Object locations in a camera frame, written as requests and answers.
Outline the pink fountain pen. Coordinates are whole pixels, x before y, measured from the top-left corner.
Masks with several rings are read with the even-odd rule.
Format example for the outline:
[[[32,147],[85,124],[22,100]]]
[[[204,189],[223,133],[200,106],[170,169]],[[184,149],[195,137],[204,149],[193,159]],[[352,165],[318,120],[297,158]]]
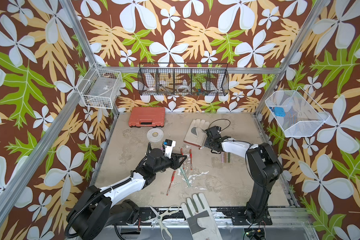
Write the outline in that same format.
[[[222,163],[225,162],[225,153],[224,152],[221,153],[221,161],[222,161]]]

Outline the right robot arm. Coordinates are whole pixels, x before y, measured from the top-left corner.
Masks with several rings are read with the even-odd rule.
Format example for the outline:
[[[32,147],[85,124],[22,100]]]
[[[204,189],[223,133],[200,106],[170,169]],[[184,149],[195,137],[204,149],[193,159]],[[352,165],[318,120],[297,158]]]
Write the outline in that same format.
[[[272,188],[283,171],[273,148],[268,143],[257,145],[229,136],[222,137],[218,126],[206,129],[205,133],[204,146],[212,153],[231,153],[246,160],[247,171],[254,185],[246,204],[245,218],[250,224],[260,223],[266,217]]]

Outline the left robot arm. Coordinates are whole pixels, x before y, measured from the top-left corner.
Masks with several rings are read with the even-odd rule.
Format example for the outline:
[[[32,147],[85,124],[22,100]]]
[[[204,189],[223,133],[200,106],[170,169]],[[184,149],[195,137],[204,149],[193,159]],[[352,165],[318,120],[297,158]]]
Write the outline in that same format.
[[[176,153],[167,157],[165,153],[161,149],[148,146],[145,156],[128,177],[110,186],[88,187],[67,216],[65,238],[92,240],[104,227],[132,217],[133,212],[139,209],[136,204],[125,200],[122,204],[129,204],[130,207],[124,209],[117,203],[149,186],[158,172],[164,172],[168,168],[179,169],[188,158]]]

